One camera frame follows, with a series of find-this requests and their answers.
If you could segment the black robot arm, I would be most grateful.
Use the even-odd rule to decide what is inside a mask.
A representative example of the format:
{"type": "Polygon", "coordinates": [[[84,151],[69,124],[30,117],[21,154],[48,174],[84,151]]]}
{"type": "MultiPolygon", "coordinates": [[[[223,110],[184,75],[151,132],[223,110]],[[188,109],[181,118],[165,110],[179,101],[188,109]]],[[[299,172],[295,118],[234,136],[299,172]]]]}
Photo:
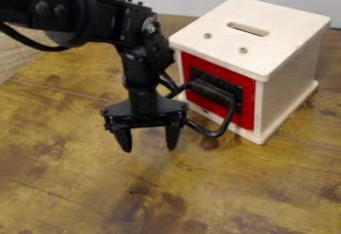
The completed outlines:
{"type": "Polygon", "coordinates": [[[132,0],[0,0],[0,32],[45,52],[88,42],[112,44],[121,57],[129,97],[101,109],[105,130],[129,152],[131,130],[161,126],[167,147],[175,148],[187,104],[157,92],[159,85],[172,87],[165,73],[172,50],[149,7],[132,0]]]}

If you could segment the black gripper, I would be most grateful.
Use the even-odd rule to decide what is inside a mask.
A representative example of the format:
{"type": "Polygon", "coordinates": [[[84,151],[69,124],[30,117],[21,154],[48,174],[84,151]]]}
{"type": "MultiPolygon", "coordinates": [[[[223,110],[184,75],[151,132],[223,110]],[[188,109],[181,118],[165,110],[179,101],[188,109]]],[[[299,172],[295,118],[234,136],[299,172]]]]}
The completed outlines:
{"type": "Polygon", "coordinates": [[[160,83],[159,69],[143,57],[123,55],[123,84],[128,98],[101,110],[105,130],[113,137],[125,153],[132,151],[131,128],[164,126],[168,150],[177,144],[179,131],[187,111],[187,104],[157,93],[160,83]]]}

